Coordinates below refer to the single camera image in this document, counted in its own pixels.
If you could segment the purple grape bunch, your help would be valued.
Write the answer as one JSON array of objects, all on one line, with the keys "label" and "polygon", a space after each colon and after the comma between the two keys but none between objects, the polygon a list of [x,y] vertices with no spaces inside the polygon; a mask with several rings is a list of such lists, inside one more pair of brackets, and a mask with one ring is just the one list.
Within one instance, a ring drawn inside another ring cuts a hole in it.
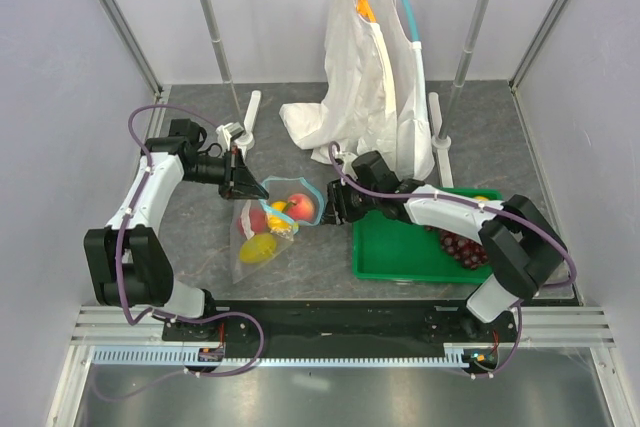
[{"label": "purple grape bunch", "polygon": [[488,264],[488,255],[480,243],[435,227],[425,227],[425,231],[435,234],[441,249],[462,268],[477,270]]}]

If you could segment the peach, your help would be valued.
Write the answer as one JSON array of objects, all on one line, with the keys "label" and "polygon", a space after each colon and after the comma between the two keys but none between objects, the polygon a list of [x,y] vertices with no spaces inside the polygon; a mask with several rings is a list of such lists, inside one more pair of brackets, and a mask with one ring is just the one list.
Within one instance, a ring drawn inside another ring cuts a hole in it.
[{"label": "peach", "polygon": [[311,222],[315,218],[315,204],[303,193],[290,195],[283,212],[295,221]]}]

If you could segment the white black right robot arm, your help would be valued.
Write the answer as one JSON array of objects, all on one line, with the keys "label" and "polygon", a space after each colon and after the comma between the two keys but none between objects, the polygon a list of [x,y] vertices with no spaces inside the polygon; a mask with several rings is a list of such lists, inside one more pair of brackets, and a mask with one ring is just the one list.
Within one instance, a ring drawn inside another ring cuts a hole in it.
[{"label": "white black right robot arm", "polygon": [[338,179],[327,186],[328,224],[354,223],[369,212],[405,224],[445,230],[479,244],[490,276],[467,298],[458,328],[467,339],[483,339],[503,312],[532,299],[566,265],[576,277],[567,247],[531,200],[478,200],[443,191],[415,179],[399,179],[377,151],[344,162],[337,142],[328,147]]}]

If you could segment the orange fruit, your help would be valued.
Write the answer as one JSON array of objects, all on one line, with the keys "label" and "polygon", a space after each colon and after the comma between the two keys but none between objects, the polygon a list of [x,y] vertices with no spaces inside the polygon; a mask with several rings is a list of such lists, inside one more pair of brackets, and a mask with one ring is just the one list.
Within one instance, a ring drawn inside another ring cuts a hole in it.
[{"label": "orange fruit", "polygon": [[[272,203],[270,207],[277,212],[284,213],[288,208],[288,203],[286,201],[276,201]],[[289,222],[272,213],[267,214],[267,226],[271,232],[277,234],[287,234],[292,229]]]}]

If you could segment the red apple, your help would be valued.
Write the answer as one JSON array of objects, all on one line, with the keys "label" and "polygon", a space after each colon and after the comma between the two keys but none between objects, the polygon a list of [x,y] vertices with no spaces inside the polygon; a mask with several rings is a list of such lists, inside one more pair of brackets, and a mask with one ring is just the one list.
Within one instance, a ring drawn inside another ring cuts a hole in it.
[{"label": "red apple", "polygon": [[236,220],[236,227],[239,233],[247,239],[257,234],[266,233],[268,231],[266,214],[257,207],[244,209]]}]

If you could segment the clear zip top bag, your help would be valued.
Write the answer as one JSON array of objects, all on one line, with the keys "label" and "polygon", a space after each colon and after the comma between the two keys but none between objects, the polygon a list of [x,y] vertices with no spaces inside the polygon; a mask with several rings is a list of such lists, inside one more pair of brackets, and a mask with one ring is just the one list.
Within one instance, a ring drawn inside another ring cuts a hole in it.
[{"label": "clear zip top bag", "polygon": [[303,177],[270,176],[266,200],[234,203],[230,228],[230,273],[238,283],[288,249],[303,228],[320,224],[325,195]]}]

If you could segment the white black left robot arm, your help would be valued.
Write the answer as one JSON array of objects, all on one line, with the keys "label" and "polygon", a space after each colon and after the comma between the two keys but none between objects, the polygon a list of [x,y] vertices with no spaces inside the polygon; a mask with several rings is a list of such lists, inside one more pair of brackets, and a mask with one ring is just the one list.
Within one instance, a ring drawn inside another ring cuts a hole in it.
[{"label": "white black left robot arm", "polygon": [[134,306],[185,318],[185,329],[208,340],[219,329],[219,316],[205,289],[179,281],[160,243],[158,231],[168,202],[181,182],[214,185],[225,200],[265,200],[266,189],[246,166],[239,123],[216,130],[219,154],[204,144],[207,132],[190,119],[174,119],[164,137],[147,139],[139,167],[121,207],[106,226],[89,230],[84,251],[96,300],[103,306]]}]

